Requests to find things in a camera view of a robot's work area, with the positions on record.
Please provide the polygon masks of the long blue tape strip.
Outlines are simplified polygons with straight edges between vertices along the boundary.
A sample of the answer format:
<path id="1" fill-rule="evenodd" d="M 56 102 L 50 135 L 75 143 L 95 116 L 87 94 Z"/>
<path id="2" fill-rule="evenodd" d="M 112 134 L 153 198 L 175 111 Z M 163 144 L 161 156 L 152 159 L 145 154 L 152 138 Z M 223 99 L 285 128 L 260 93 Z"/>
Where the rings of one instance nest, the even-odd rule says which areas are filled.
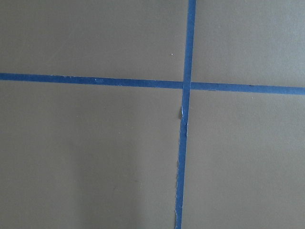
<path id="1" fill-rule="evenodd" d="M 175 229 L 182 227 L 184 178 L 187 152 L 189 104 L 192 81 L 193 40 L 196 14 L 196 0 L 188 1 L 185 55 L 182 82 L 181 121 L 179 132 L 179 151 L 176 176 Z"/>

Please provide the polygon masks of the crossing blue tape strip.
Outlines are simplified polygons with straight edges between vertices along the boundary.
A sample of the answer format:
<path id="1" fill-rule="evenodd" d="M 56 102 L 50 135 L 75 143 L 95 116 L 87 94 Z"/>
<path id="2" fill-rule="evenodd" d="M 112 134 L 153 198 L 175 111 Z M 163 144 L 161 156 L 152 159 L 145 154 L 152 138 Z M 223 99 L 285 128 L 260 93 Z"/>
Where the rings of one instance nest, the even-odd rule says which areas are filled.
<path id="1" fill-rule="evenodd" d="M 96 78 L 96 77 L 60 76 L 60 75 L 1 73 L 0 79 L 7 81 L 25 81 L 25 82 L 40 82 L 40 83 L 70 83 L 70 84 L 129 86 L 129 87 L 166 88 L 166 89 L 183 88 L 183 82 L 179 82 L 179 81 Z M 205 90 L 205 91 L 261 93 L 261 94 L 288 94 L 288 95 L 305 94 L 305 89 L 303 87 L 227 84 L 227 83 L 191 82 L 190 89 Z"/>

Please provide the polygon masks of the brown paper table cover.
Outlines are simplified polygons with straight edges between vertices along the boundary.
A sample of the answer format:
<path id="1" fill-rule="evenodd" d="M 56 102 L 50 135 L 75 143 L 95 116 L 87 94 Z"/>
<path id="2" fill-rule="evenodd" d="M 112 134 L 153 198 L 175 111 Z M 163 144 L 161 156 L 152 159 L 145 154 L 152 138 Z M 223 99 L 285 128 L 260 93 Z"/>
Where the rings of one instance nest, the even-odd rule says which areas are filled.
<path id="1" fill-rule="evenodd" d="M 0 73 L 183 82 L 189 0 L 3 0 Z M 196 0 L 192 81 L 305 88 L 302 0 Z M 174 229 L 182 89 L 0 80 L 3 229 Z M 181 229 L 305 226 L 305 95 L 191 90 Z"/>

